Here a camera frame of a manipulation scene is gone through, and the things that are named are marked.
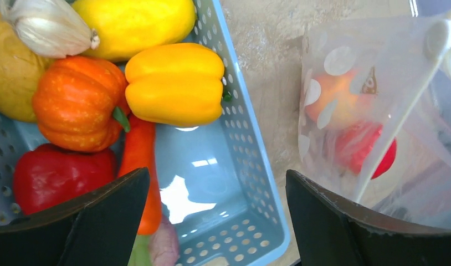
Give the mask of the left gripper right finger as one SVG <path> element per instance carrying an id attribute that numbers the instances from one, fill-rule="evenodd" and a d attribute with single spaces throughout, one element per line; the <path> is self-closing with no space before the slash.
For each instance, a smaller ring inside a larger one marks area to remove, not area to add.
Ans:
<path id="1" fill-rule="evenodd" d="M 451 230 L 378 213 L 295 170 L 286 198 L 303 265 L 451 265 Z"/>

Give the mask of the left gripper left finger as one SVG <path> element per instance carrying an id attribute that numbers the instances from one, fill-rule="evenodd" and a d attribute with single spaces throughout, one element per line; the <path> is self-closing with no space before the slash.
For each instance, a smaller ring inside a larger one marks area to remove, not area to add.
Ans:
<path id="1" fill-rule="evenodd" d="M 127 265 L 143 207 L 134 171 L 0 226 L 0 265 Z"/>

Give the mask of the purple onion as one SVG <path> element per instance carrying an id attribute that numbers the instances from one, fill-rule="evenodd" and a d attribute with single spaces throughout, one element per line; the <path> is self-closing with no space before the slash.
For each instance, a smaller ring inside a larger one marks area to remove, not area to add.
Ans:
<path id="1" fill-rule="evenodd" d="M 180 257 L 178 235 L 166 216 L 162 216 L 159 228 L 150 237 L 148 251 L 153 266 L 176 265 Z"/>

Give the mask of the red apple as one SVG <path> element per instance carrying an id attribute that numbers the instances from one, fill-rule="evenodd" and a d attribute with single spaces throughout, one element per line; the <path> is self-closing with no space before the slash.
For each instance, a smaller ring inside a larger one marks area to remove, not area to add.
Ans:
<path id="1" fill-rule="evenodd" d="M 340 131 L 335 141 L 335 161 L 358 175 L 381 132 L 382 125 L 375 122 L 359 122 Z"/>

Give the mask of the light blue plastic basket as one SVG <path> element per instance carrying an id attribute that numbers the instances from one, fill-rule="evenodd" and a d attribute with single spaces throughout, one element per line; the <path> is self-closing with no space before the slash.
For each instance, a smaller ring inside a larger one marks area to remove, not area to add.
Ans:
<path id="1" fill-rule="evenodd" d="M 223 60 L 226 100 L 212 124 L 158 125 L 156 168 L 163 211 L 180 241 L 178 265 L 215 258 L 267 265 L 284 254 L 290 234 L 252 103 L 218 1 L 195 1 L 187 41 Z M 12 177 L 17 160 L 45 143 L 35 124 L 0 113 L 0 226 L 22 218 Z"/>

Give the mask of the small orange pumpkin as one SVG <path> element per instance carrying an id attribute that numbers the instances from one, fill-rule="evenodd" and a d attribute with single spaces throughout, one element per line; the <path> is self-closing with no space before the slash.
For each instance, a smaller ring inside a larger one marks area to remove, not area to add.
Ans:
<path id="1" fill-rule="evenodd" d="M 98 152 L 131 130 L 127 81 L 115 64 L 91 57 L 56 60 L 40 78 L 32 107 L 40 133 L 51 143 Z"/>

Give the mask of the peach fruit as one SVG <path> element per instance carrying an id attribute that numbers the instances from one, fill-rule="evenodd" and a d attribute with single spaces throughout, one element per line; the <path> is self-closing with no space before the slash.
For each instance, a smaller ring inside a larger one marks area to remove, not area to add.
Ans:
<path id="1" fill-rule="evenodd" d="M 344 129 L 363 118 L 372 96 L 353 94 L 350 85 L 356 71 L 339 76 L 322 73 L 311 80 L 304 110 L 320 129 Z"/>

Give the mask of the clear zip top bag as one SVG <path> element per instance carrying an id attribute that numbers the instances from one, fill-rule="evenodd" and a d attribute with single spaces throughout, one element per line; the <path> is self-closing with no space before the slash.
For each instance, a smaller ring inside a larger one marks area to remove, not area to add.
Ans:
<path id="1" fill-rule="evenodd" d="M 451 9 L 315 25 L 305 30 L 301 59 L 305 176 L 376 212 L 451 230 Z M 314 77 L 350 70 L 350 92 L 372 96 L 355 124 L 382 125 L 358 175 L 334 159 L 336 137 L 348 127 L 320 129 L 304 110 Z"/>

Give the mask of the yellow bell pepper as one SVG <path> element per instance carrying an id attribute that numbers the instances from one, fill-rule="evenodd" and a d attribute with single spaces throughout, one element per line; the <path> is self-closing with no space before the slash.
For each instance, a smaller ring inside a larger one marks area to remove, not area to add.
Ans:
<path id="1" fill-rule="evenodd" d="M 125 66 L 125 97 L 141 120 L 177 127 L 208 125 L 222 114 L 225 67 L 197 43 L 150 47 Z"/>

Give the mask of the white garlic bulb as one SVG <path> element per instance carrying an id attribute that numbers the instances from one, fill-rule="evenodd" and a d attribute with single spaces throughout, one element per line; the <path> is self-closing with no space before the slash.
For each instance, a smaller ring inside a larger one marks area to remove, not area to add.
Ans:
<path id="1" fill-rule="evenodd" d="M 2 19 L 34 53 L 62 59 L 96 49 L 96 30 L 66 1 L 0 1 Z"/>

